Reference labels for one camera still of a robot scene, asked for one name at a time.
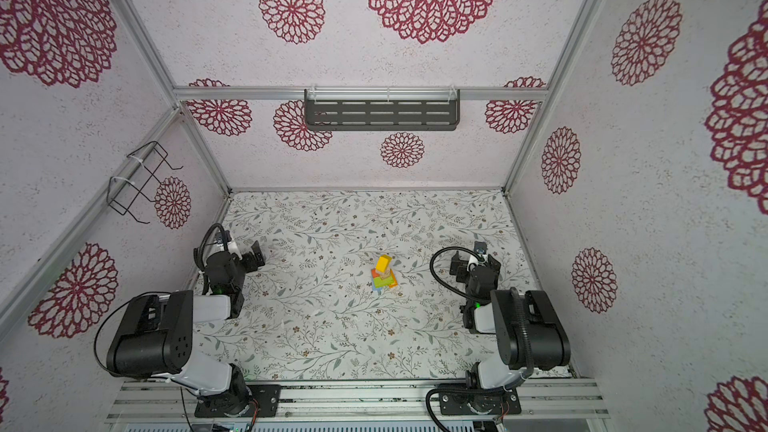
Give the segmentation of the green wood block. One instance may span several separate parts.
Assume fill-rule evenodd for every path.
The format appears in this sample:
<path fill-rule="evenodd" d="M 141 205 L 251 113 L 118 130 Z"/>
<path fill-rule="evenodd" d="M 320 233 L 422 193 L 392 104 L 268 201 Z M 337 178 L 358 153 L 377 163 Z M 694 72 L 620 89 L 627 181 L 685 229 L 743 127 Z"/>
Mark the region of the green wood block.
<path fill-rule="evenodd" d="M 393 287 L 396 287 L 397 285 L 398 285 L 398 282 L 397 282 L 397 279 L 394 276 L 393 278 L 391 278 L 389 280 L 383 280 L 383 287 L 381 289 L 393 288 Z"/>

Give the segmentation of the yellow triangle wood block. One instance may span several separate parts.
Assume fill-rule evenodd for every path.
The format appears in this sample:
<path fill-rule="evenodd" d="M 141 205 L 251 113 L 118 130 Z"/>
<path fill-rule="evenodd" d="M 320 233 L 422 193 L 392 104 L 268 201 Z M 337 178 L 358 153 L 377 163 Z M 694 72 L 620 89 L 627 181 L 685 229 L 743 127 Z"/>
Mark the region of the yellow triangle wood block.
<path fill-rule="evenodd" d="M 381 255 L 376 263 L 375 270 L 380 274 L 386 274 L 390 270 L 392 258 L 388 255 Z"/>

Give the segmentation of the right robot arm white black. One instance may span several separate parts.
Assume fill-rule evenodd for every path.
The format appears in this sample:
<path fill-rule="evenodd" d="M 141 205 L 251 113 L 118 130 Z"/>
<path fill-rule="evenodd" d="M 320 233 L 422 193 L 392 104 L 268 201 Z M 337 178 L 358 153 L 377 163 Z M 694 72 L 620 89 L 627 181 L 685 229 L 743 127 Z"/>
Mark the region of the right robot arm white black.
<path fill-rule="evenodd" d="M 497 354 L 466 372 L 465 388 L 478 393 L 510 391 L 535 371 L 566 367 L 571 344 L 548 294 L 501 287 L 501 263 L 477 242 L 472 249 L 449 246 L 429 261 L 432 278 L 465 300 L 465 329 L 495 337 Z"/>

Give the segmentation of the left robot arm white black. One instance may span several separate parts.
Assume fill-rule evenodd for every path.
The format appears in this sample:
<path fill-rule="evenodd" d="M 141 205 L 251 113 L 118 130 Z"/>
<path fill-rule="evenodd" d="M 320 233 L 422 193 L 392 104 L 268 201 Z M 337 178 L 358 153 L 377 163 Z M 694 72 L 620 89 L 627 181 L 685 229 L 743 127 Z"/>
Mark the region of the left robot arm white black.
<path fill-rule="evenodd" d="M 147 292 L 132 298 L 98 365 L 114 377 L 179 386 L 196 399 L 200 418 L 269 416 L 274 398 L 263 399 L 262 391 L 246 384 L 239 366 L 194 344 L 196 325 L 239 317 L 245 276 L 265 265 L 260 245 L 242 252 L 230 241 L 215 245 L 206 257 L 200 249 L 196 253 L 208 293 Z"/>

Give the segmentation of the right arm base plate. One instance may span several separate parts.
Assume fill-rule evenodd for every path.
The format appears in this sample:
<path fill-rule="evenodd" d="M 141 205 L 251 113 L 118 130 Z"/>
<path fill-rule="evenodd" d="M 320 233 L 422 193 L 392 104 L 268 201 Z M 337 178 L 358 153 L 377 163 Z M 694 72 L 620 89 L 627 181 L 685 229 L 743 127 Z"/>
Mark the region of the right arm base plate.
<path fill-rule="evenodd" d="M 502 416 L 521 413 L 516 389 L 468 389 L 440 384 L 437 387 L 440 413 L 446 416 Z"/>

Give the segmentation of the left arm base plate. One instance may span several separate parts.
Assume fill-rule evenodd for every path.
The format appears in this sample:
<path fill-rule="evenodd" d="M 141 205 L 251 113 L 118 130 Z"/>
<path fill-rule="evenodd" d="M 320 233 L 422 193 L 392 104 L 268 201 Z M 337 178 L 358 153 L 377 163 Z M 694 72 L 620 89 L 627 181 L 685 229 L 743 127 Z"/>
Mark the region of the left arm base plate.
<path fill-rule="evenodd" d="M 282 387 L 280 385 L 250 384 L 246 389 L 202 396 L 197 399 L 195 418 L 273 418 L 277 414 Z"/>

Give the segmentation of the grey metal wall shelf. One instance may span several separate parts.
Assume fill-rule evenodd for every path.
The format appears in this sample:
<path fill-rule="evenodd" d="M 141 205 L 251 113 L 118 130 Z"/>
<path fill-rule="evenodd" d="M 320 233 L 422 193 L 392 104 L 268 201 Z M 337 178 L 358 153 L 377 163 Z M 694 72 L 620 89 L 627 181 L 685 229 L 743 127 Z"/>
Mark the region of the grey metal wall shelf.
<path fill-rule="evenodd" d="M 313 132 L 451 132 L 460 123 L 460 92 L 304 91 Z"/>

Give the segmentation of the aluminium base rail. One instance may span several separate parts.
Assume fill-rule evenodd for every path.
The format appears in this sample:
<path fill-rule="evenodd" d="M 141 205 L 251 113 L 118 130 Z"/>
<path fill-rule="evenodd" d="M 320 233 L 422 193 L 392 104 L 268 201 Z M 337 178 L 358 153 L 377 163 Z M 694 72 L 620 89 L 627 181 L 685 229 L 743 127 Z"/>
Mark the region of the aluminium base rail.
<path fill-rule="evenodd" d="M 275 422 L 422 421 L 429 418 L 425 397 L 435 380 L 284 381 L 278 397 L 261 399 L 259 424 Z M 195 415 L 197 401 L 166 383 L 125 382 L 106 413 L 107 425 L 214 423 Z M 570 420 L 610 418 L 608 406 L 592 379 L 533 379 L 499 412 L 459 415 L 459 420 Z"/>

